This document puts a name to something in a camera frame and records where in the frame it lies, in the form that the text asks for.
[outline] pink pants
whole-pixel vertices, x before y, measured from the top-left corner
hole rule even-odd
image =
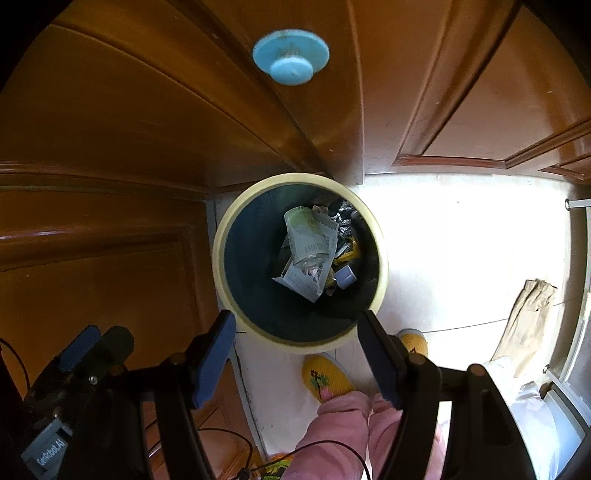
[[[317,440],[337,440],[353,448],[365,459],[369,447],[373,476],[378,477],[396,437],[402,411],[377,394],[374,401],[361,392],[351,392],[323,403],[318,416],[297,447]],[[426,480],[439,480],[443,470],[445,444],[437,428],[427,467]],[[324,443],[294,455],[281,480],[359,480],[363,466],[349,450]]]

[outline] trash can rim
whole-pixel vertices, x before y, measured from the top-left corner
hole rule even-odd
[[[335,192],[337,195],[351,202],[351,204],[357,209],[357,211],[361,214],[365,222],[368,224],[369,230],[371,231],[371,234],[375,240],[379,258],[378,285],[376,288],[374,298],[371,302],[371,305],[369,306],[369,309],[372,310],[374,313],[378,312],[384,300],[386,286],[388,283],[387,249],[385,245],[384,236],[378,225],[378,221],[375,219],[374,214],[371,213],[367,205],[364,204],[363,200],[361,200],[356,194],[354,194],[354,192],[352,192],[344,185],[341,185],[340,183],[332,179],[323,177],[321,175],[315,175],[312,173],[284,173],[273,177],[269,177],[267,179],[255,183],[254,185],[246,189],[236,198],[236,200],[232,202],[232,204],[227,209],[226,213],[223,215],[222,220],[220,221],[220,224],[216,231],[215,239],[213,241],[213,279],[215,281],[217,293],[220,296],[223,305],[230,311],[234,312],[239,327],[245,328],[246,330],[251,330],[254,333],[257,333],[258,335],[261,335],[262,337],[270,340],[280,348],[288,350],[292,353],[319,353],[338,348],[353,340],[357,336],[357,327],[354,326],[349,330],[340,333],[339,335],[331,339],[322,340],[321,342],[289,342],[274,335],[270,335],[269,333],[265,332],[260,327],[255,325],[252,321],[250,321],[248,317],[244,314],[244,312],[240,309],[232,295],[229,293],[226,273],[223,267],[225,256],[224,247],[226,244],[226,238],[228,237],[228,233],[230,231],[230,227],[233,224],[233,221],[238,217],[242,209],[246,205],[248,205],[251,200],[271,189],[284,185],[293,184],[307,184],[323,188],[331,192]]]

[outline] screw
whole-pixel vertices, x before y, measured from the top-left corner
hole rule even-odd
[[[118,377],[119,375],[121,375],[124,372],[125,372],[125,367],[123,365],[113,365],[111,368],[109,368],[109,373],[111,374],[112,377]]]
[[[414,365],[422,365],[423,363],[425,363],[425,360],[425,357],[420,353],[411,353],[408,356],[408,361],[410,361]]]
[[[477,377],[484,377],[486,370],[482,365],[474,364],[470,365],[470,373]]]
[[[184,353],[173,353],[168,357],[168,361],[173,365],[181,365],[187,358]]]

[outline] trash can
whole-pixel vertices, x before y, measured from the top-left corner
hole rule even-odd
[[[322,194],[348,200],[361,249],[357,282],[315,303],[271,279],[285,240],[283,215],[310,206]],[[224,306],[239,327],[294,353],[319,353],[356,337],[359,312],[377,312],[386,292],[388,257],[384,237],[368,207],[334,180],[309,173],[286,173],[244,191],[226,211],[213,243],[213,276]]]

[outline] wooden cabinet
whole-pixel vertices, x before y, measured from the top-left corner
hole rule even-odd
[[[251,51],[284,28],[330,49],[283,86]],[[0,94],[0,184],[204,199],[306,171],[591,181],[591,92],[517,0],[74,0]]]
[[[87,325],[103,333],[127,327],[135,348],[126,365],[135,369],[184,351],[217,316],[203,203],[11,191],[0,192],[0,211],[0,331],[32,380]],[[9,353],[4,358],[23,394],[20,366]],[[151,424],[153,412],[145,413]],[[230,364],[195,420],[252,439]],[[220,479],[244,467],[241,440],[218,432],[202,440]],[[151,462],[165,478],[162,452]]]

